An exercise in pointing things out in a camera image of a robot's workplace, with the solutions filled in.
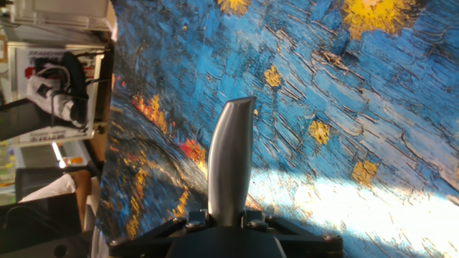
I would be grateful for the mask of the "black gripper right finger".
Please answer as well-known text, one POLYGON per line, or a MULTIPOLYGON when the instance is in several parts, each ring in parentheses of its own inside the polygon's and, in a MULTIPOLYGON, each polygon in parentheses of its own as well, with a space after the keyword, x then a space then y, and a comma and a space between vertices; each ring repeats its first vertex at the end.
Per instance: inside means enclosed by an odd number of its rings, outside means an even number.
POLYGON ((275 237, 286 257, 343 257, 344 241, 341 236, 317 236, 280 217, 264 217, 261 211, 246 210, 242 228, 268 233, 275 237))

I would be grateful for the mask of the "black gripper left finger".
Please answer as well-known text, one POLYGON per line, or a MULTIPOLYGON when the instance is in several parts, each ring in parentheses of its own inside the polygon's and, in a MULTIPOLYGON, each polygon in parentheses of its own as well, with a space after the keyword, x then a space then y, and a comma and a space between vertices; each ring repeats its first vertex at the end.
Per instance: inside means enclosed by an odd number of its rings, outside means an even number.
POLYGON ((206 210, 193 211, 188 218, 176 217, 142 236, 108 247, 109 257, 166 257, 171 245, 180 237, 208 227, 206 210))

